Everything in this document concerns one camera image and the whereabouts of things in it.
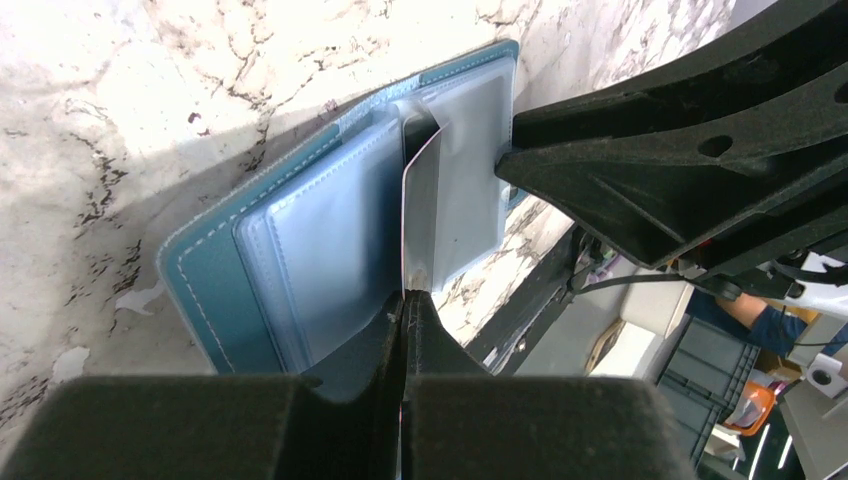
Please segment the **teal leather card holder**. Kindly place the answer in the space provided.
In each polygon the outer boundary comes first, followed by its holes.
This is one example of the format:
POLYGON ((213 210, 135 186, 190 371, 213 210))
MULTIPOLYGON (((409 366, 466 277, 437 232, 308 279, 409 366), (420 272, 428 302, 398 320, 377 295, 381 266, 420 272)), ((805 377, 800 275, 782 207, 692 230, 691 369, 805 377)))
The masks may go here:
POLYGON ((518 54, 498 41, 354 100, 164 242, 159 273, 216 373, 303 372, 403 287, 416 121, 443 128, 433 291, 501 246, 518 54))

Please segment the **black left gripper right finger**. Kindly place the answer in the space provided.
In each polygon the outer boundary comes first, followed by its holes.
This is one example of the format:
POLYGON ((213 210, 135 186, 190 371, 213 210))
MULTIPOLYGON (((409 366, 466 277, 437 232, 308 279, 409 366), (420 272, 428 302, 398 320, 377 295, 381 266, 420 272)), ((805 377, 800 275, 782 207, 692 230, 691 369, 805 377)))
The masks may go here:
POLYGON ((405 479, 691 479, 658 389, 615 377, 494 376, 404 296, 405 479))

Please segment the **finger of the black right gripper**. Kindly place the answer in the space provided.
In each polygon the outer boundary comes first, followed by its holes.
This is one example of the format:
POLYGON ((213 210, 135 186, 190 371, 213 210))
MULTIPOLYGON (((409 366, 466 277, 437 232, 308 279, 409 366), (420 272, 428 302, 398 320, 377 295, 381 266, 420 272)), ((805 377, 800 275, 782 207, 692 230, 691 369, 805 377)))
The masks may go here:
POLYGON ((699 125, 771 101, 846 60, 846 2, 777 1, 668 64, 517 114, 513 143, 545 147, 699 125))
POLYGON ((499 178, 643 267, 735 276, 795 251, 847 250, 847 66, 676 130, 518 148, 499 178))

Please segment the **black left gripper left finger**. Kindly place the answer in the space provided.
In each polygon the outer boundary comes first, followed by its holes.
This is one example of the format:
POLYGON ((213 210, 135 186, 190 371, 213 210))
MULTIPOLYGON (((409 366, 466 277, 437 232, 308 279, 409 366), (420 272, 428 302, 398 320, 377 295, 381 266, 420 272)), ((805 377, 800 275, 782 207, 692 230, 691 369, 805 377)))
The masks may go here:
POLYGON ((390 479, 404 303, 314 373, 87 376, 39 408, 5 479, 390 479))

